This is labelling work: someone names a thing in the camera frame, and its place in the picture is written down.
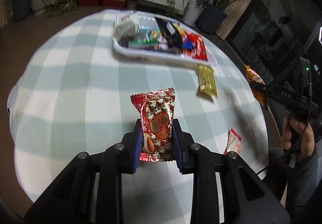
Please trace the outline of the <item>person's right hand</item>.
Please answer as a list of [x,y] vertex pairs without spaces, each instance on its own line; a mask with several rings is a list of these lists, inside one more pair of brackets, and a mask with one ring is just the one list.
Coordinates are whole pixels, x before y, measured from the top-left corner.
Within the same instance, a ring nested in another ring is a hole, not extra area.
[[283,121],[281,144],[282,149],[289,150],[292,144],[300,145],[297,152],[297,163],[304,162],[315,150],[314,133],[310,124],[299,122],[295,117],[285,115]]

